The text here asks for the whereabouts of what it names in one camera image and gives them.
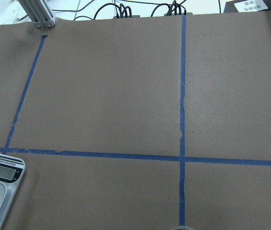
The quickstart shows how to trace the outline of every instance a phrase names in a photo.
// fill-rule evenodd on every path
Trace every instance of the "brown cardboard surface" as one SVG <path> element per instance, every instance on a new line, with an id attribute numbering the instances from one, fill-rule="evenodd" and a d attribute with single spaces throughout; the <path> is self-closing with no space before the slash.
<path id="1" fill-rule="evenodd" d="M 271 229 L 271 167 L 187 163 L 185 190 L 196 230 Z"/>
<path id="2" fill-rule="evenodd" d="M 271 160 L 271 11 L 193 15 L 186 155 Z"/>
<path id="3" fill-rule="evenodd" d="M 47 34 L 12 148 L 179 155 L 181 17 Z"/>
<path id="4" fill-rule="evenodd" d="M 11 154 L 27 169 L 3 230 L 168 230 L 179 163 Z"/>
<path id="5" fill-rule="evenodd" d="M 5 145 L 40 40 L 31 23 L 0 25 L 0 147 Z"/>

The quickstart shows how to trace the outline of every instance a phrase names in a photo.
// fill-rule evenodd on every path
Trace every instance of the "white floor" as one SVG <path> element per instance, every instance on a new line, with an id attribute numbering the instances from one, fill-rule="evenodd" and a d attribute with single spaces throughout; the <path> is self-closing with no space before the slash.
<path id="1" fill-rule="evenodd" d="M 73 20 L 77 16 L 85 15 L 91 18 L 94 17 L 96 11 L 104 4 L 112 2 L 114 0 L 95 0 L 83 11 L 75 12 L 56 12 L 56 16 L 66 20 Z M 172 0 L 139 0 L 142 2 L 154 2 L 154 3 L 172 3 Z M 228 0 L 221 0 L 222 11 L 224 10 L 225 3 Z M 48 0 L 48 3 L 52 9 L 56 10 L 76 10 L 81 9 L 90 0 Z M 117 4 L 123 3 L 125 6 L 130 6 L 133 15 L 140 15 L 141 17 L 149 17 L 156 7 L 151 4 L 141 4 L 126 1 L 116 1 Z M 219 13 L 217 0 L 187 0 L 183 6 L 188 12 L 193 14 L 209 14 Z M 166 6 L 159 7 L 154 16 L 162 16 L 166 13 Z M 18 22 L 18 20 L 26 15 L 21 5 L 17 0 L 0 0 L 0 24 L 14 24 L 28 22 L 30 19 L 27 17 L 24 20 Z M 107 6 L 103 8 L 98 14 L 96 19 L 111 19 L 115 16 L 114 6 Z"/>

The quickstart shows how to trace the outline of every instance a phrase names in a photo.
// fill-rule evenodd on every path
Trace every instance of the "black control panel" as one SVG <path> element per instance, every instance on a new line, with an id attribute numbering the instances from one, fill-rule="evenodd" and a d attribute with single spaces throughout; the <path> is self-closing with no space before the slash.
<path id="1" fill-rule="evenodd" d="M 21 176 L 23 169 L 14 167 L 12 165 L 6 165 L 0 163 L 0 181 L 13 183 L 19 179 Z"/>

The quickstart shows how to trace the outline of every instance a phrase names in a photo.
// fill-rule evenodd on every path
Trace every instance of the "white sticker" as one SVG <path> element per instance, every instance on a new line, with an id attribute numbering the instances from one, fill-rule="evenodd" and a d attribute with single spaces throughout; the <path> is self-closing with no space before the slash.
<path id="1" fill-rule="evenodd" d="M 255 12 L 266 10 L 268 7 L 263 0 L 248 0 L 235 3 L 238 12 Z"/>

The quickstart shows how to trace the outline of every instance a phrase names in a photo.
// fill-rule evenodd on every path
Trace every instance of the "metal bracket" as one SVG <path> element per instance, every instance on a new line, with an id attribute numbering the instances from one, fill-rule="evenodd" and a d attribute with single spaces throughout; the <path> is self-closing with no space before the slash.
<path id="1" fill-rule="evenodd" d="M 53 28 L 56 17 L 46 0 L 19 0 L 36 28 Z"/>

